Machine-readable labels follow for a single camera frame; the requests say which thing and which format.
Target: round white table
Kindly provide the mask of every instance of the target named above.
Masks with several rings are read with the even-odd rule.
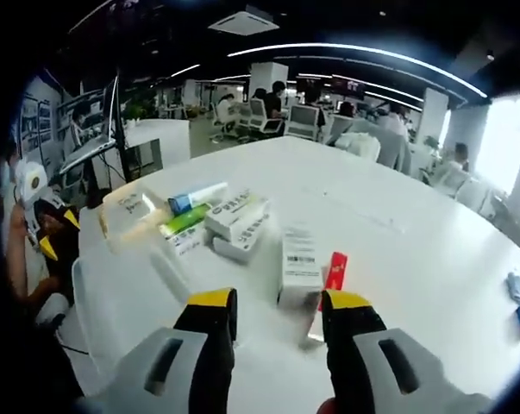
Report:
[[[369,299],[387,327],[439,357],[462,391],[496,398],[520,369],[515,304],[504,286],[509,271],[520,274],[520,249],[468,208],[399,172],[291,137],[208,154],[141,184],[168,198],[216,181],[268,196],[274,212],[247,266],[207,247],[184,260],[193,291],[238,290],[229,412],[315,412],[331,396],[325,347],[301,350],[307,318],[275,304],[279,226],[294,221],[310,225],[321,262],[334,251],[348,256],[344,289]],[[84,293],[78,313],[86,339],[91,347],[101,342],[103,373],[111,374],[147,334],[170,326],[182,305],[151,267],[150,247],[112,254],[100,236],[89,236],[100,235],[96,225],[93,215],[82,215],[82,276],[74,286]]]

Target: red object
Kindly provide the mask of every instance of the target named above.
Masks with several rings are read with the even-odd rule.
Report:
[[[339,252],[334,252],[332,254],[329,274],[327,275],[327,281],[325,282],[325,289],[341,291],[342,285],[344,284],[344,275],[346,274],[347,263],[348,257],[345,254]],[[321,311],[321,304],[319,304],[317,309]]]

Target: ceiling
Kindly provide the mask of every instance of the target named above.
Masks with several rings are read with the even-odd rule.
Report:
[[[289,66],[290,79],[301,72],[336,73],[416,97],[431,86],[446,91],[453,106],[465,101],[472,104],[481,97],[457,81],[410,61],[365,50],[293,47],[227,55],[303,42],[372,47],[449,71],[491,97],[520,90],[520,5],[513,7],[515,1],[495,9],[464,0],[102,1],[93,14],[74,25],[66,45],[47,67],[70,90],[81,79],[90,87],[100,86],[116,68],[126,85],[135,79],[154,82],[158,78],[180,84],[185,78],[249,73],[252,63],[275,60]],[[207,29],[247,3],[269,13],[280,28],[250,36]],[[488,50],[494,61],[487,59]],[[169,78],[196,64],[200,67]]]

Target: barcode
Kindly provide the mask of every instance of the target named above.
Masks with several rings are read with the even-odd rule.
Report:
[[[286,256],[288,261],[294,261],[299,263],[315,263],[315,259],[313,257],[307,256]]]

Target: black ceiling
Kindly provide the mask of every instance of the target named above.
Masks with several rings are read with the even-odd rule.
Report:
[[[251,36],[207,29],[247,3],[269,13],[280,29]],[[451,91],[452,103],[457,104],[461,102],[457,95],[469,102],[479,96],[441,74],[386,56],[326,47],[278,49],[234,58],[227,54],[293,42],[345,43],[390,50],[449,70],[488,21],[513,39],[513,46],[465,80],[490,96],[520,89],[520,6],[511,2],[505,8],[464,0],[113,1],[74,28],[66,46],[47,66],[61,83],[77,85],[82,78],[100,84],[117,67],[127,82],[169,77],[188,66],[201,65],[168,80],[180,83],[185,78],[240,75],[254,62],[277,58],[290,67],[289,78],[299,72],[338,73],[418,97],[426,86],[436,83]]]

